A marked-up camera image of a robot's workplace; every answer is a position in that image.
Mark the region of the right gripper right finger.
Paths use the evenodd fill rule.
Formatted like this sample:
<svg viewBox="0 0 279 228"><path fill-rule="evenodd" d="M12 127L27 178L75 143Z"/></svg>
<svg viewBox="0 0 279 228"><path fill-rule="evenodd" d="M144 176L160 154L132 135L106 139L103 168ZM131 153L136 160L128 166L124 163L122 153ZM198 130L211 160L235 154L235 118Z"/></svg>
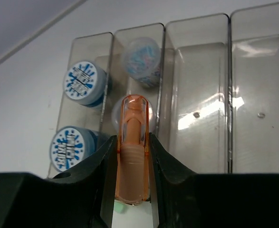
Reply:
<svg viewBox="0 0 279 228"><path fill-rule="evenodd" d="M155 228L279 228L279 174L198 174L149 135Z"/></svg>

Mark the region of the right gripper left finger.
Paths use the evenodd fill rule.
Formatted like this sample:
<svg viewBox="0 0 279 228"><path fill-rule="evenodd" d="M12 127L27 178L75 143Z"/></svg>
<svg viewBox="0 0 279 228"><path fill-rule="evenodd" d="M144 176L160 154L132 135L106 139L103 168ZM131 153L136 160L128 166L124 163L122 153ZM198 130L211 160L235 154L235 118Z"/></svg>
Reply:
<svg viewBox="0 0 279 228"><path fill-rule="evenodd" d="M109 228L117 137L54 178L0 173L0 228Z"/></svg>

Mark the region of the blue lid round jar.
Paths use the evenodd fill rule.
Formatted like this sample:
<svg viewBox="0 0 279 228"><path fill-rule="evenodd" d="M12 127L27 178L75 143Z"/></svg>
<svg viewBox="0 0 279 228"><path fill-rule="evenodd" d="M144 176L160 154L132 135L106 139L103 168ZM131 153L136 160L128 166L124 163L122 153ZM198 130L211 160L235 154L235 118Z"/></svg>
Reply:
<svg viewBox="0 0 279 228"><path fill-rule="evenodd" d="M98 143L104 143L106 140L105 135L87 128L62 127L50 143L51 164L56 171L64 172L94 154Z"/></svg>
<svg viewBox="0 0 279 228"><path fill-rule="evenodd" d="M106 78L106 72L95 62L77 62L65 73L63 93L77 104L99 110L104 99Z"/></svg>

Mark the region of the orange marker cap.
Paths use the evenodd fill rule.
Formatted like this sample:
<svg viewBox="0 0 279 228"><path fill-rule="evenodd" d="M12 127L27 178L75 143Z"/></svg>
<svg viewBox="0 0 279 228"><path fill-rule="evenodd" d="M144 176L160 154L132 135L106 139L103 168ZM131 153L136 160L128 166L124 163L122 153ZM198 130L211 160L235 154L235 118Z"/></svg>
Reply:
<svg viewBox="0 0 279 228"><path fill-rule="evenodd" d="M143 96L139 99L147 102ZM146 105L146 130L141 136L141 125L136 120L122 124L117 141L117 175L115 199L126 204L138 205L149 198L149 127L148 103Z"/></svg>

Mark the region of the clear jar of clips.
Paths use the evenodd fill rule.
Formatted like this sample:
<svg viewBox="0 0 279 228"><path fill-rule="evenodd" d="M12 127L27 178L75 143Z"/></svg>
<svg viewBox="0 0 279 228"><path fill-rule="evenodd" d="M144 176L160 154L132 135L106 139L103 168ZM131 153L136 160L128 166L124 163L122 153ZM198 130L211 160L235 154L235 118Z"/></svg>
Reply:
<svg viewBox="0 0 279 228"><path fill-rule="evenodd" d="M132 98L128 98L124 101L127 96L121 97L111 112L111 121L117 133L121 130L121 118L123 119L122 124L129 124L130 120L136 120L141 125L141 136L144 136L146 130L146 105L148 103L148 127L149 132L153 133L156 128L156 112L149 100L145 102L143 99L139 99L138 95L133 95Z"/></svg>
<svg viewBox="0 0 279 228"><path fill-rule="evenodd" d="M159 86L160 63L161 49L150 37L131 40L121 55L123 70L146 87Z"/></svg>

